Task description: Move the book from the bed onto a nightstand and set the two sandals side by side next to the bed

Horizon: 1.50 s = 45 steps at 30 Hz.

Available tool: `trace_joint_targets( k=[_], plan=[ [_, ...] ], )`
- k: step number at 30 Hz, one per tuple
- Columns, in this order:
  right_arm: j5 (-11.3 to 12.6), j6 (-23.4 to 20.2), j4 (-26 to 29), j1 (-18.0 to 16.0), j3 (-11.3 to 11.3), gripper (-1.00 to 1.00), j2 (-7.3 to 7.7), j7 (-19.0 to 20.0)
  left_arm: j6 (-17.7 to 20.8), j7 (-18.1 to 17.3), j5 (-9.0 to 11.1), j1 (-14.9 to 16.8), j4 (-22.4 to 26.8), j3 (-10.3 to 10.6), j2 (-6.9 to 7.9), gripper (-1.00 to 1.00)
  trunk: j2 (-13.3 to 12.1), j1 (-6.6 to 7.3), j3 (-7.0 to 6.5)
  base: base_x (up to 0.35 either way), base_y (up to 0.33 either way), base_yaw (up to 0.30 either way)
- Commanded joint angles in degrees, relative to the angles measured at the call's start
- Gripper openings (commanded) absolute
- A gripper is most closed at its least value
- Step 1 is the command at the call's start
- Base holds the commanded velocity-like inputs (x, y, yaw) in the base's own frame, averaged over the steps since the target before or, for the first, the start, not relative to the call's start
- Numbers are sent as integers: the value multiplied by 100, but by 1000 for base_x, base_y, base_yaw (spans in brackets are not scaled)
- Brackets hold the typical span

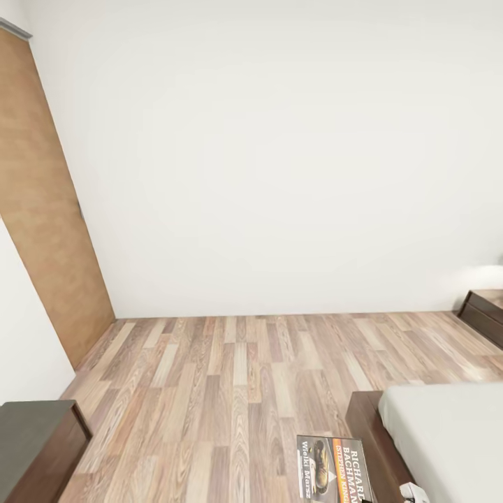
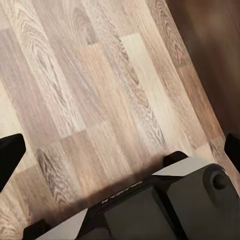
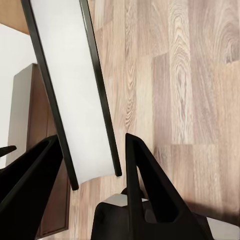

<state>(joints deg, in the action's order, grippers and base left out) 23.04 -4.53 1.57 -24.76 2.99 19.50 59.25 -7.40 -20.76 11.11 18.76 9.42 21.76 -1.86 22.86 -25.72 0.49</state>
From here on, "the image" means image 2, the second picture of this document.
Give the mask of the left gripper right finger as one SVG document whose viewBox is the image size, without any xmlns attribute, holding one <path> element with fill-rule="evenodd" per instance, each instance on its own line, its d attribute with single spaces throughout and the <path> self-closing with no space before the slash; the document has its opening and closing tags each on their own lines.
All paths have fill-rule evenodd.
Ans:
<svg viewBox="0 0 240 240">
<path fill-rule="evenodd" d="M 224 151 L 240 173 L 240 135 L 229 133 L 225 141 Z"/>
</svg>

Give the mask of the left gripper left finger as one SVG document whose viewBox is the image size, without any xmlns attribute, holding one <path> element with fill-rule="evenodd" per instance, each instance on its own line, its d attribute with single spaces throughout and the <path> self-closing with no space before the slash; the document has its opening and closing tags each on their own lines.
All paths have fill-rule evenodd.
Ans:
<svg viewBox="0 0 240 240">
<path fill-rule="evenodd" d="M 0 138 L 0 193 L 26 152 L 21 133 Z"/>
</svg>

